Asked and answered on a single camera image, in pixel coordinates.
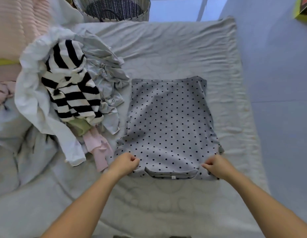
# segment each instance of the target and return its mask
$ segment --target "white bed sheet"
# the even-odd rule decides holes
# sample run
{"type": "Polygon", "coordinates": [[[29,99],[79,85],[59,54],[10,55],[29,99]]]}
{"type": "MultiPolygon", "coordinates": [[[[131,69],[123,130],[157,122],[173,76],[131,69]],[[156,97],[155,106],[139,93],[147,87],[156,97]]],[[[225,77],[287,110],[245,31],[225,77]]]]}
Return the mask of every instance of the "white bed sheet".
{"type": "MultiPolygon", "coordinates": [[[[208,106],[227,158],[268,191],[251,105],[243,88],[232,18],[214,22],[86,23],[73,31],[82,34],[85,30],[100,36],[124,58],[123,69],[132,79],[205,78],[208,106]]],[[[126,102],[118,108],[121,131],[116,136],[104,135],[112,147],[123,135],[130,94],[129,86],[122,92],[126,102]]],[[[39,179],[0,197],[0,237],[39,236],[99,176],[91,159],[77,167],[63,160],[59,153],[39,179]]],[[[130,177],[114,188],[95,230],[101,237],[141,238],[232,237],[244,232],[260,234],[238,193],[223,180],[130,177]]]]}

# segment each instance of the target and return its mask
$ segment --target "laundry basket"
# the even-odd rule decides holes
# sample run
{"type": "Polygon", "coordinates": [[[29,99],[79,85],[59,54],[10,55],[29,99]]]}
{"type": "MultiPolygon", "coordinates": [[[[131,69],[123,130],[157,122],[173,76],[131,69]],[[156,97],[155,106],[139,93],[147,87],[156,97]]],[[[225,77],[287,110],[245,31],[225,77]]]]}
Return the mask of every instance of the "laundry basket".
{"type": "Polygon", "coordinates": [[[73,0],[83,14],[104,22],[148,21],[150,0],[73,0]]]}

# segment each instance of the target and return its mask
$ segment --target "pile of clothes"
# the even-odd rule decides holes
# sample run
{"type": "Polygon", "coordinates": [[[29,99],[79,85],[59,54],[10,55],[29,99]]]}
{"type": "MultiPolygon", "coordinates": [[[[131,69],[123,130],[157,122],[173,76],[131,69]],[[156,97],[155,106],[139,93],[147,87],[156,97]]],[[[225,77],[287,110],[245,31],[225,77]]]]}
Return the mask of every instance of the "pile of clothes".
{"type": "Polygon", "coordinates": [[[99,172],[108,167],[113,153],[100,133],[119,131],[119,90],[129,85],[123,63],[88,31],[53,27],[26,47],[14,98],[0,84],[0,195],[42,173],[58,144],[72,166],[90,152],[99,172]]]}

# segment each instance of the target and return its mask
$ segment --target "black and white striped clothing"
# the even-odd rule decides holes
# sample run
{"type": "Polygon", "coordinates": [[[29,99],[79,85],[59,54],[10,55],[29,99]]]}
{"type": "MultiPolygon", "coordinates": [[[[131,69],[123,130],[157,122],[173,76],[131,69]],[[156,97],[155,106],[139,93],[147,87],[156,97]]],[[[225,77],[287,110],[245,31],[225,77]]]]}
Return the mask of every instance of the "black and white striped clothing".
{"type": "Polygon", "coordinates": [[[45,63],[47,71],[41,81],[63,122],[81,118],[95,125],[104,118],[99,111],[100,92],[85,69],[82,46],[73,40],[56,44],[45,63]]]}

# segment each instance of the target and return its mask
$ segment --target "box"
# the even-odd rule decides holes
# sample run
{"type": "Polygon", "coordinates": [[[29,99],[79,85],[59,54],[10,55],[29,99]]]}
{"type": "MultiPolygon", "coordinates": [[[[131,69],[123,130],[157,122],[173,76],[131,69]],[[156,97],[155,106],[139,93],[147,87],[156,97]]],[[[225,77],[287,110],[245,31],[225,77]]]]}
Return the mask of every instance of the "box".
{"type": "Polygon", "coordinates": [[[307,0],[296,1],[293,16],[300,21],[307,21],[307,0]]]}

